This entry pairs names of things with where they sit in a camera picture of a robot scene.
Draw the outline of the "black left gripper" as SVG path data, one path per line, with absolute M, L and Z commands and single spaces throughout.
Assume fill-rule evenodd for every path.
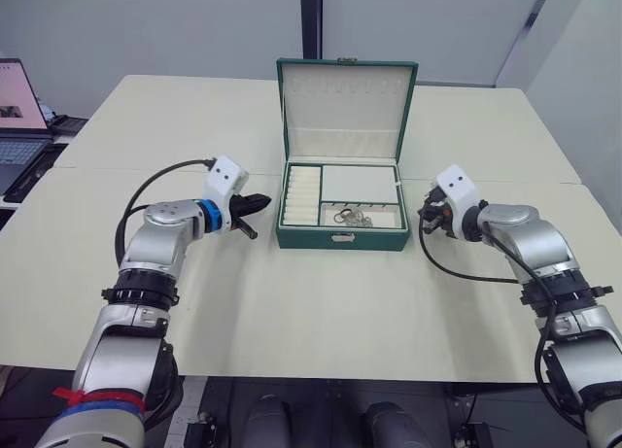
M 235 194 L 229 200 L 229 230 L 239 229 L 247 237 L 255 240 L 258 233 L 244 220 L 244 214 L 255 214 L 265 209 L 271 202 L 268 195 L 255 193 L 249 195 Z

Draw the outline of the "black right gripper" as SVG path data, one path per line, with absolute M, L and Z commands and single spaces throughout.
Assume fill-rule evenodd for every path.
M 421 230 L 430 235 L 437 229 L 441 229 L 448 237 L 454 238 L 453 212 L 447 202 L 447 195 L 436 186 L 427 194 L 423 210 L 427 209 L 427 215 L 420 217 Z

